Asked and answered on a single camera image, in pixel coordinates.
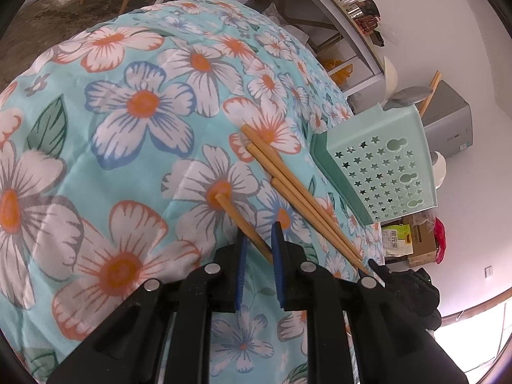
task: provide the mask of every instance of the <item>metal screw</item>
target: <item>metal screw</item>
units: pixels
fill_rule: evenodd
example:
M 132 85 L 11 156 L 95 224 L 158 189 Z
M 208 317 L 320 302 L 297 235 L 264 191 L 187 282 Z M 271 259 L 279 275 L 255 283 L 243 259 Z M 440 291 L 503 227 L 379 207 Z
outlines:
M 373 277 L 366 276 L 361 279 L 361 284 L 367 289 L 373 289 L 375 286 L 377 286 L 377 280 L 375 280 Z
M 300 269 L 306 273 L 313 273 L 316 270 L 316 264 L 311 261 L 304 261 L 300 264 Z
M 144 289 L 148 292 L 154 292 L 160 287 L 160 282 L 155 278 L 150 278 L 144 283 Z
M 204 271 L 208 274 L 217 274 L 219 271 L 221 271 L 221 266 L 219 266 L 217 263 L 210 263 L 204 266 Z

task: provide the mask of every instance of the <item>wooden chopstick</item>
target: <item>wooden chopstick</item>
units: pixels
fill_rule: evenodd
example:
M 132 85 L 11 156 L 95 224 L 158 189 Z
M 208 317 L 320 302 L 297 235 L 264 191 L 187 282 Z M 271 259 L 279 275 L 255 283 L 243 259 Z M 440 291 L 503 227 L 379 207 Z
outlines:
M 315 209 L 316 212 L 319 213 L 319 215 L 322 217 L 322 220 L 327 222 L 327 224 L 334 230 L 341 241 L 345 243 L 347 247 L 362 261 L 363 258 L 351 243 L 351 241 L 345 236 L 340 227 L 336 224 L 336 222 L 332 220 L 332 218 L 327 214 L 326 210 L 322 208 L 322 206 L 317 202 L 313 195 L 309 193 L 309 191 L 300 182 L 300 180 L 297 179 L 291 170 L 284 164 L 284 162 L 281 160 L 281 157 L 274 150 L 272 150 L 272 148 L 267 143 L 265 143 L 247 124 L 242 125 L 242 132 L 253 143 L 253 146 L 249 144 L 246 147 L 247 151 L 253 155 L 256 160 L 258 160 L 259 163 L 265 169 L 267 169 L 270 174 L 272 174 L 272 176 L 278 178 L 287 187 L 292 185 L 296 190 L 298 190 L 300 195 L 305 198 L 307 202 L 309 202 L 309 204 Z
M 432 100 L 432 97 L 434 96 L 434 92 L 436 92 L 437 85 L 439 85 L 439 81 L 441 81 L 441 78 L 443 77 L 443 74 L 436 70 L 436 74 L 434 75 L 434 78 L 432 78 L 432 81 L 430 83 L 430 88 L 432 89 L 432 93 L 423 100 L 419 107 L 419 116 L 423 116 L 425 114 L 425 111 L 427 111 L 428 105 L 430 104 L 430 101 Z
M 217 195 L 215 195 L 215 199 L 230 218 L 238 225 L 242 232 L 249 238 L 249 240 L 251 240 L 263 257 L 265 257 L 270 264 L 273 264 L 271 248 L 265 241 L 263 241 L 263 238 L 260 237 L 254 227 L 244 219 L 239 211 L 236 210 L 231 201 L 222 195 L 222 193 L 217 193 Z
M 370 275 L 370 272 L 361 264 L 356 256 L 347 248 L 341 246 L 340 241 L 331 232 L 326 230 L 319 220 L 308 210 L 305 206 L 290 192 L 290 190 L 277 178 L 272 178 L 270 181 L 277 192 L 281 194 L 291 205 L 304 217 L 309 223 L 322 234 L 355 268 L 362 270 L 365 274 Z

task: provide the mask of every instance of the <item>black cloth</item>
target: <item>black cloth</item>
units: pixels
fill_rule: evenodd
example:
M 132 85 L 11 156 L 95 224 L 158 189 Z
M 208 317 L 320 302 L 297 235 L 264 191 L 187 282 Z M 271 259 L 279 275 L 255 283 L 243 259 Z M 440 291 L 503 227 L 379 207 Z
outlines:
M 373 260 L 370 260 L 370 267 L 385 282 L 386 290 L 418 316 L 425 329 L 434 331 L 441 326 L 441 314 L 437 310 L 439 290 L 424 268 L 391 272 Z

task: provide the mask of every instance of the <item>cardboard box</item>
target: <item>cardboard box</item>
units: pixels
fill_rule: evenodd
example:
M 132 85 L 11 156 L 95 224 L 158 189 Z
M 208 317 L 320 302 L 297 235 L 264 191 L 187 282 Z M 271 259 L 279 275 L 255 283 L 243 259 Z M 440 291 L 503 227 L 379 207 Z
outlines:
M 434 232 L 428 230 L 426 223 L 413 226 L 412 219 L 412 215 L 404 217 L 404 224 L 411 226 L 411 234 L 413 237 L 414 252 L 407 257 L 409 267 L 411 268 L 433 263 L 436 261 L 437 254 Z

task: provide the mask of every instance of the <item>mint green plastic tray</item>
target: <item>mint green plastic tray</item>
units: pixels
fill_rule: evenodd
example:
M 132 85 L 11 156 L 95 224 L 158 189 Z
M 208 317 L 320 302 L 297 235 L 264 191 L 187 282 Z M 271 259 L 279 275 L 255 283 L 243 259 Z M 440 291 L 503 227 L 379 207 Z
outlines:
M 437 206 L 416 106 L 380 104 L 311 138 L 311 155 L 363 225 Z

